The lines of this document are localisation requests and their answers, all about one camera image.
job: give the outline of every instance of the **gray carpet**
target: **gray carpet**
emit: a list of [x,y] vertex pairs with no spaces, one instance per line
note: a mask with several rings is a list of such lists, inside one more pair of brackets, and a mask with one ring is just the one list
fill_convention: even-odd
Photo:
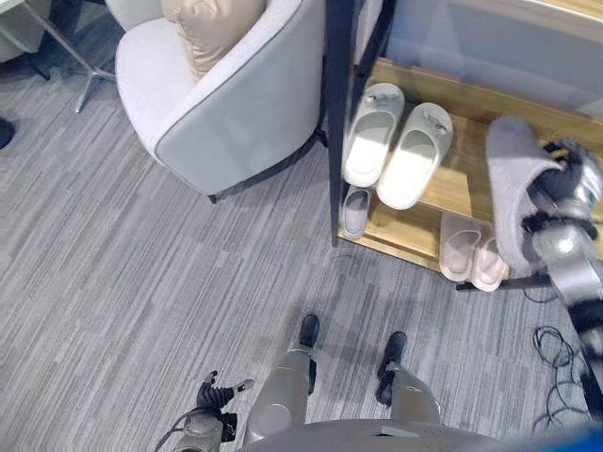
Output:
[[[76,12],[63,5],[54,18],[105,59],[120,29],[101,6]],[[309,421],[386,416],[375,367],[404,330],[404,363],[448,425],[530,430],[553,377],[532,329],[552,324],[575,341],[560,304],[458,294],[435,272],[332,248],[319,145],[211,205],[143,150],[114,86],[101,83],[76,115],[74,63],[49,40],[39,58],[50,82],[19,65],[1,73],[1,115],[18,128],[1,152],[2,450],[148,450],[209,370],[261,384],[308,311],[322,321]],[[256,395],[233,403],[241,419]]]

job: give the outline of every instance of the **gray slipper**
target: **gray slipper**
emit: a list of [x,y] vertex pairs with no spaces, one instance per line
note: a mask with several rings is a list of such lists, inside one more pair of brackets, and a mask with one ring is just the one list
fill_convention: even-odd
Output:
[[486,158],[492,185],[494,223],[500,257],[519,272],[533,272],[544,264],[524,231],[524,218],[538,212],[528,189],[547,170],[562,170],[538,143],[530,126],[511,117],[490,125]]
[[370,190],[358,186],[350,186],[343,202],[341,229],[346,238],[356,239],[367,230],[368,207],[370,206]]

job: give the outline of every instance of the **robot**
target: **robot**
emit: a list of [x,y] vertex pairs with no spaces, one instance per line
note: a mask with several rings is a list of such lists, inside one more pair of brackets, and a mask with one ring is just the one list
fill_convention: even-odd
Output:
[[[603,173],[595,158],[574,141],[560,140],[544,149],[561,170],[546,170],[533,181],[529,193],[542,208],[523,218],[522,228],[530,252],[542,261],[546,280],[557,288],[579,334],[589,371],[584,384],[587,404],[592,417],[603,421],[603,267],[595,258],[597,233],[592,221]],[[317,376],[312,354],[318,329],[318,318],[307,315],[299,343],[270,372],[250,413],[241,452],[471,451],[491,446],[488,438],[440,423],[439,406],[427,385],[401,365],[406,346],[401,331],[389,338],[377,372],[376,397],[391,407],[390,419],[305,425],[307,397]],[[175,431],[182,433],[175,452],[219,452],[220,443],[234,440],[236,415],[221,410],[253,382],[217,388],[216,376],[212,372],[207,377],[197,395],[197,408],[181,416],[156,450]],[[596,442],[601,438],[597,435],[603,430],[595,434]]]

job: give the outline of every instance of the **beige cushion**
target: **beige cushion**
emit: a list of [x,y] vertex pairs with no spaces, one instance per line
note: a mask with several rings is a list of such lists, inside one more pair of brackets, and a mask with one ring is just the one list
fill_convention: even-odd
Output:
[[252,28],[266,0],[162,0],[178,25],[190,70],[201,79]]

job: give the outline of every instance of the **white slipper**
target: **white slipper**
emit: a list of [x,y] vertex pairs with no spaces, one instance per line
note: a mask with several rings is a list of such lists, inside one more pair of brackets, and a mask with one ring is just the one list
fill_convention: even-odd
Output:
[[343,201],[341,213],[341,231],[350,239],[360,238],[367,230],[368,208],[370,207],[370,190],[350,186],[348,195]]
[[397,86],[378,83],[365,90],[343,160],[348,184],[365,187],[377,182],[403,110],[404,94]]
[[392,209],[415,205],[448,152],[453,133],[452,119],[444,108],[431,103],[418,105],[377,184],[379,199]]
[[474,219],[442,214],[440,229],[440,270],[449,280],[469,279],[475,247],[481,239],[481,225]]
[[482,230],[483,239],[475,249],[471,282],[484,292],[494,292],[509,271],[498,254],[497,243],[491,231]]

